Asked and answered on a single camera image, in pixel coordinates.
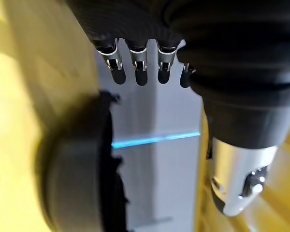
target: silver metal cylinder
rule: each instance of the silver metal cylinder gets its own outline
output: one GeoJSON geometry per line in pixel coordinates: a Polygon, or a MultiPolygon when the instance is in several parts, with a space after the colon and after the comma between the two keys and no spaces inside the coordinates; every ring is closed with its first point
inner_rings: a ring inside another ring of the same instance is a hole
{"type": "Polygon", "coordinates": [[[102,55],[107,67],[109,68],[109,70],[113,70],[112,65],[110,64],[110,60],[115,60],[116,65],[117,65],[117,69],[121,70],[122,69],[122,59],[121,59],[121,55],[119,53],[118,50],[118,45],[116,44],[116,48],[115,51],[112,53],[103,53],[101,51],[98,50],[98,52],[102,55]]]}
{"type": "Polygon", "coordinates": [[[162,52],[159,49],[159,44],[157,42],[157,47],[158,47],[158,66],[159,70],[162,71],[162,63],[168,63],[168,69],[167,71],[169,72],[171,70],[171,66],[173,65],[174,58],[176,55],[176,50],[170,53],[162,52]]]}
{"type": "Polygon", "coordinates": [[[137,71],[137,62],[143,62],[143,71],[147,70],[147,47],[140,52],[130,50],[132,64],[134,69],[137,71]]]}
{"type": "Polygon", "coordinates": [[[250,186],[251,194],[243,197],[248,175],[255,175],[260,168],[268,169],[277,151],[277,146],[263,149],[246,149],[213,139],[214,173],[212,189],[224,203],[222,212],[236,216],[263,190],[263,185],[250,186]]]}

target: yellow surface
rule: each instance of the yellow surface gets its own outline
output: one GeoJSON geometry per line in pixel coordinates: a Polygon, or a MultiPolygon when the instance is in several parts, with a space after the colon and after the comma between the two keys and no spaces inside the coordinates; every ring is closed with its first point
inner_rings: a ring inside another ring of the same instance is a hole
{"type": "Polygon", "coordinates": [[[211,197],[212,161],[205,161],[208,135],[204,112],[202,126],[195,231],[290,232],[290,133],[271,166],[264,192],[239,216],[225,217],[216,209],[211,197]]]}
{"type": "Polygon", "coordinates": [[[49,231],[34,162],[43,133],[97,92],[92,46],[62,0],[0,0],[0,232],[49,231]]]}

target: robotic hand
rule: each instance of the robotic hand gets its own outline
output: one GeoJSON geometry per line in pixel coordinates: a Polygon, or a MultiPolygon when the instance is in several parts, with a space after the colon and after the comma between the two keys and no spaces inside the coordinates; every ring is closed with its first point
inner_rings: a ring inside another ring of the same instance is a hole
{"type": "Polygon", "coordinates": [[[238,215],[265,187],[290,128],[290,0],[67,0],[118,84],[126,80],[118,38],[136,82],[147,83],[148,39],[165,84],[178,44],[180,85],[202,96],[214,159],[217,208],[238,215]]]}

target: blue light line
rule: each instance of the blue light line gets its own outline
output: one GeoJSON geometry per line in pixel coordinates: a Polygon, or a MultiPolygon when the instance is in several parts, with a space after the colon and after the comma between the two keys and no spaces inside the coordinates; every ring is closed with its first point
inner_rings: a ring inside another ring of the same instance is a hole
{"type": "Polygon", "coordinates": [[[114,149],[129,147],[129,146],[137,146],[143,144],[152,144],[166,140],[175,140],[175,139],[184,139],[184,138],[191,138],[200,136],[199,132],[191,132],[191,133],[183,133],[183,134],[171,134],[164,137],[153,137],[153,138],[143,138],[137,140],[129,140],[129,141],[122,141],[122,142],[113,142],[112,146],[114,149]]]}

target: gray wall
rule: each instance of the gray wall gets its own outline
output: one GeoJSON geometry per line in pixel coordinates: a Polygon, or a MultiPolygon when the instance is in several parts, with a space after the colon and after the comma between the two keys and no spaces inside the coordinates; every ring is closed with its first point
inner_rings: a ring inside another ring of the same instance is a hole
{"type": "MultiPolygon", "coordinates": [[[[183,64],[177,61],[170,81],[158,82],[157,46],[148,43],[148,83],[135,82],[134,69],[125,43],[119,50],[127,81],[117,85],[99,54],[96,54],[100,84],[119,93],[122,102],[112,107],[115,140],[148,138],[199,131],[201,99],[179,78],[183,64]]],[[[124,158],[121,167],[128,207],[129,228],[136,232],[189,232],[193,225],[198,138],[117,149],[124,158]]]]}
{"type": "Polygon", "coordinates": [[[128,48],[120,40],[119,50],[123,58],[127,81],[117,85],[97,53],[100,85],[112,93],[119,93],[121,105],[112,108],[115,140],[150,137],[161,134],[182,133],[199,130],[201,98],[190,88],[179,85],[183,64],[175,58],[170,81],[158,82],[157,46],[148,42],[148,83],[138,86],[128,48]]]}

